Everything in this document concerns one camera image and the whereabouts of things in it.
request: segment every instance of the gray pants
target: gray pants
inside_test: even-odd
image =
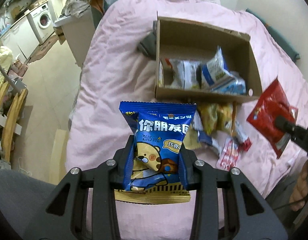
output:
[[[296,181],[296,176],[289,177],[274,188],[266,198],[273,209],[288,203]],[[54,188],[55,185],[33,179],[20,172],[0,170],[0,230],[6,228],[8,232],[10,225],[22,238],[30,220]],[[292,213],[289,207],[275,212],[283,224]],[[17,238],[9,236],[0,239]]]

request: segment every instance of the red snack bag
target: red snack bag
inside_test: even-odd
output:
[[[216,168],[229,171],[236,166],[239,157],[239,146],[233,138],[228,136],[225,141],[225,146],[216,163]]]
[[[250,141],[250,138],[245,133],[243,127],[237,120],[235,120],[235,132],[236,132],[235,137],[237,141],[240,143],[238,150],[247,152],[252,146],[252,142]]]
[[[289,106],[281,84],[276,78],[261,94],[255,108],[247,117],[247,121],[270,142],[277,159],[281,157],[290,136],[275,127],[275,119],[281,115],[288,121],[295,123],[294,113],[292,107]]]

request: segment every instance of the washing machine door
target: washing machine door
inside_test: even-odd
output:
[[[38,17],[38,26],[41,29],[46,29],[48,28],[52,23],[51,20],[51,15],[49,14],[48,11],[43,11]]]

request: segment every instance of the cardboard box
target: cardboard box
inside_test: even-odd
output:
[[[42,5],[43,3],[45,3],[47,0],[37,0],[36,2],[34,3],[31,3],[29,6],[28,6],[28,9],[29,10],[33,10],[37,7],[39,7],[40,5]]]
[[[21,7],[20,6],[16,6],[15,8],[13,8],[11,10],[11,15],[12,15],[12,18],[15,19],[16,16],[21,12]]]
[[[249,43],[250,36],[226,30],[207,23],[184,19],[157,18],[157,70],[155,97],[180,99],[182,101],[207,101],[215,103],[233,102],[239,104],[257,100],[262,93],[258,67]],[[221,46],[230,71],[237,71],[246,82],[247,94],[229,95],[211,93],[205,90],[181,90],[164,87],[173,81],[173,71],[160,62],[165,58],[180,58],[208,61],[214,57],[217,46]]]

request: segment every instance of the metal screw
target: metal screw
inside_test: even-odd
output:
[[[240,169],[238,169],[238,168],[232,168],[231,171],[232,171],[232,173],[233,173],[234,175],[238,175],[238,174],[241,173]]]
[[[196,165],[196,166],[204,166],[204,164],[205,164],[205,162],[202,161],[202,160],[196,160],[196,161],[195,161],[195,165]]]
[[[110,159],[110,160],[107,160],[106,165],[107,165],[107,166],[114,166],[114,165],[115,165],[115,163],[116,163],[116,161],[115,161],[115,160]]]
[[[79,168],[72,168],[71,169],[71,173],[73,174],[73,175],[75,175],[75,174],[78,174],[79,173]]]

